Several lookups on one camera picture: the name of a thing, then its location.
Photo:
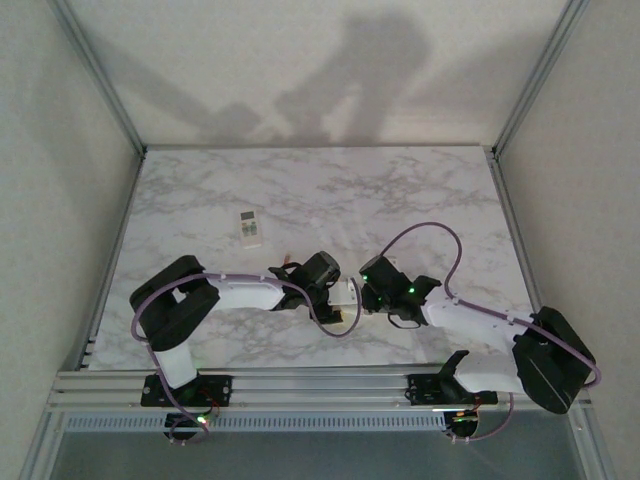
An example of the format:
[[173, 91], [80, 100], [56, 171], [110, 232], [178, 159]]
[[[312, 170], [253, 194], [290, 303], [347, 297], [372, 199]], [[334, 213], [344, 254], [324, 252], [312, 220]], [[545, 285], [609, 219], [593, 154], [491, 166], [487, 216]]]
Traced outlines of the white remote with display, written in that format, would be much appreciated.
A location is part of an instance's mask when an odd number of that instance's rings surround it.
[[263, 244], [262, 229], [255, 210], [239, 214], [240, 243], [244, 249], [259, 248]]

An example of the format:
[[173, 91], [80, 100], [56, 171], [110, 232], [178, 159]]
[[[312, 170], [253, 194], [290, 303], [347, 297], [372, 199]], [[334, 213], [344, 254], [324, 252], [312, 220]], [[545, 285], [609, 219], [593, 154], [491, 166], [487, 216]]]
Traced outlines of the small controller board with light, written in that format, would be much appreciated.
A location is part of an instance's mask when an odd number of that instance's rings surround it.
[[186, 446], [204, 441], [209, 436], [209, 425], [203, 414], [191, 417], [171, 413], [165, 419], [163, 434], [172, 445]]
[[476, 410], [446, 412], [445, 434], [457, 441], [468, 442], [476, 433], [479, 425], [479, 414]]

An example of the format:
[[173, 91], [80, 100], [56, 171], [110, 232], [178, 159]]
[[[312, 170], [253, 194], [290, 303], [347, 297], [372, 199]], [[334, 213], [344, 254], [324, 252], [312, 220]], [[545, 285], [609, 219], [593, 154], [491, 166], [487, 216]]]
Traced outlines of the wide aluminium mounting rail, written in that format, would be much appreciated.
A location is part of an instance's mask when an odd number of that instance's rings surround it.
[[[409, 401], [410, 375], [435, 374], [437, 364], [204, 369], [205, 375], [231, 378], [227, 406], [231, 412], [346, 412], [346, 411], [455, 411], [479, 408], [506, 410], [509, 396], [497, 394], [495, 402], [475, 398], [467, 404], [413, 405]], [[45, 410], [48, 412], [175, 412], [168, 404], [145, 407], [146, 377], [151, 370], [62, 371], [56, 375]]]

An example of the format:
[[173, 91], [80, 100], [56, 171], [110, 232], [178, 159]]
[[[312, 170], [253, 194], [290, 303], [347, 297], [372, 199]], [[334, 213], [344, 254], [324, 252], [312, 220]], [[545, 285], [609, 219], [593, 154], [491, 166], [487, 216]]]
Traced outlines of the aluminium table side rail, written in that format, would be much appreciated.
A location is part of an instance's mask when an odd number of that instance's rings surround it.
[[542, 301], [538, 284], [534, 278], [534, 272], [525, 248], [521, 229], [516, 217], [514, 205], [507, 188], [506, 179], [502, 171], [499, 158], [491, 149], [485, 149], [484, 153], [496, 188], [498, 199], [506, 219], [506, 223], [509, 229], [512, 243], [514, 245], [516, 257], [519, 262], [519, 267], [524, 278], [524, 283], [529, 295], [529, 299], [534, 310], [538, 311], [544, 305], [544, 302]]
[[147, 153], [148, 148], [143, 147], [142, 153], [134, 157], [131, 179], [124, 191], [126, 196], [117, 210], [114, 238], [110, 244], [107, 260], [99, 278], [95, 298], [90, 305], [88, 313], [80, 323], [79, 331], [64, 363], [65, 371], [82, 370], [85, 366], [85, 357], [91, 356], [87, 351], [99, 332]]

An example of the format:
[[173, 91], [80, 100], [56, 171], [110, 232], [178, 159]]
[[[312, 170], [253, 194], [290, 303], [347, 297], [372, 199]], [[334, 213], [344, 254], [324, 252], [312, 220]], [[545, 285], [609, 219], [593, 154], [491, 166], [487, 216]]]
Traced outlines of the aluminium frame post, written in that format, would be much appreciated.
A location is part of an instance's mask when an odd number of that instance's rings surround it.
[[50, 480], [68, 424], [68, 415], [45, 411], [36, 428], [19, 480]]
[[592, 405], [576, 403], [568, 419], [584, 480], [618, 480]]
[[591, 0], [566, 1], [504, 126], [491, 147], [495, 160], [505, 154], [514, 140], [590, 3]]
[[51, 8], [58, 18], [65, 35], [68, 37], [72, 47], [77, 51], [89, 74], [95, 80], [99, 93], [102, 95], [108, 109], [136, 154], [140, 158], [144, 158], [147, 151], [146, 145], [110, 81], [87, 30], [81, 25], [68, 0], [50, 0], [50, 2]]

